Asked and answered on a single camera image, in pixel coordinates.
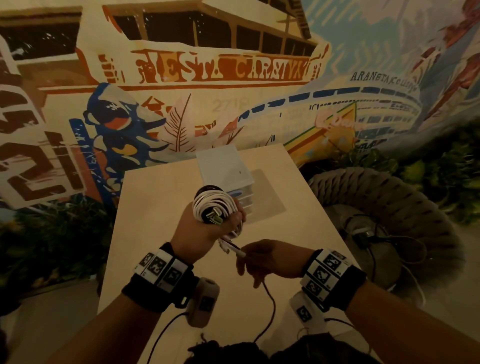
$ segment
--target person's right hand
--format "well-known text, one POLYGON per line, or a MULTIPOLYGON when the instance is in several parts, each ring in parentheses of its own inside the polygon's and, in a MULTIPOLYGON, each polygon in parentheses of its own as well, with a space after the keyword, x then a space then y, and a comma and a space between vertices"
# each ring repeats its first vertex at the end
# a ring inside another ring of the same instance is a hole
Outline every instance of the person's right hand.
POLYGON ((299 278, 301 270, 314 250, 278 240, 263 239, 242 248, 245 258, 237 256, 237 271, 243 276, 245 267, 253 277, 253 287, 258 288, 270 273, 284 278, 299 278))

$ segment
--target person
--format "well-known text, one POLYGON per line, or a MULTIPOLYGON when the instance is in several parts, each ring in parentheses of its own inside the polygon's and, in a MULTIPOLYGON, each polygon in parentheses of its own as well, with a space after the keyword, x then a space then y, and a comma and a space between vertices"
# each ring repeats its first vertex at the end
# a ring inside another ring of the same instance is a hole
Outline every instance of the person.
MULTIPOLYGON (((186 265, 193 265, 208 253, 218 238, 245 221, 245 212, 236 203, 239 212, 230 215, 221 225, 197 221, 190 203, 170 244, 165 244, 168 248, 165 250, 186 265)), ((242 247, 242 251, 246 256, 237 257, 237 271, 241 276, 245 272, 250 274, 254 288, 258 288, 268 274, 286 279, 301 277, 315 253, 312 249, 277 240, 250 243, 242 247)), ((160 289, 154 285, 156 291, 149 291, 135 278, 143 279, 134 274, 123 293, 54 353, 47 364, 137 363, 171 299, 156 293, 160 289), (150 293, 145 301, 144 296, 150 293), (149 306, 152 297, 157 299, 157 306, 149 306)), ((367 280, 354 292, 345 314, 385 364, 480 363, 480 343, 367 280)))

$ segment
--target wristband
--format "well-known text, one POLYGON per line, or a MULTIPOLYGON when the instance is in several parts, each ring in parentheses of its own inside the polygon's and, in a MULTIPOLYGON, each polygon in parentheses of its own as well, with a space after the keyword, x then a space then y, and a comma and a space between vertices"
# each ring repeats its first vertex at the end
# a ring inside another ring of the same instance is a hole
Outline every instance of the wristband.
POLYGON ((192 265, 175 257, 170 243, 165 243, 141 260, 122 293, 157 313, 164 312, 171 303, 185 308, 199 281, 192 269, 192 265))
POLYGON ((339 252, 320 249, 312 254, 302 270, 302 290, 320 308, 345 311, 367 275, 339 252))

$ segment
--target white table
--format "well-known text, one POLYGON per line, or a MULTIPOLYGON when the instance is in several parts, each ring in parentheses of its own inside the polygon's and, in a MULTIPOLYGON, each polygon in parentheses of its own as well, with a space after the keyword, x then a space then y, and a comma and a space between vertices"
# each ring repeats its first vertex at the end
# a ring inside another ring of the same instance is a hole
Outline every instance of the white table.
MULTIPOLYGON (((243 150, 240 156, 255 179, 254 212, 235 244, 241 247, 260 239, 277 239, 312 249, 329 247, 355 261, 282 145, 243 150)), ((195 159, 126 172, 99 312, 120 293, 143 256, 170 240, 183 209, 202 185, 195 159)), ((200 330, 179 318, 157 344, 152 363, 183 363, 190 354, 187 348, 200 342, 201 332, 207 340, 216 340, 220 345, 252 341, 270 319, 271 300, 262 286, 253 289, 252 277, 238 276, 234 254, 225 254, 216 244, 193 271, 220 286, 210 323, 200 330)), ((288 305, 300 290, 300 279, 270 275, 265 282, 277 312, 258 344, 272 354, 291 345, 302 327, 288 305)), ((161 316, 139 363, 146 362, 160 331, 179 312, 169 307, 161 316)), ((336 309, 327 316, 347 320, 336 309)), ((327 327, 332 335, 350 329, 338 322, 330 322, 327 327)))

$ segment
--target person's left hand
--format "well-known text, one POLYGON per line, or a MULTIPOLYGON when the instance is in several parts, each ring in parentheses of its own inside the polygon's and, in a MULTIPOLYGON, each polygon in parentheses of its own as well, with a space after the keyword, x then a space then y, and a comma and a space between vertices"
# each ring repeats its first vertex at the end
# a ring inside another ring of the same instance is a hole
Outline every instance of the person's left hand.
POLYGON ((205 224, 193 216, 190 202, 170 241, 175 255, 185 263, 193 264, 205 256, 218 238, 234 231, 241 221, 246 221, 247 214, 236 198, 233 199, 238 212, 231 214, 221 225, 205 224))

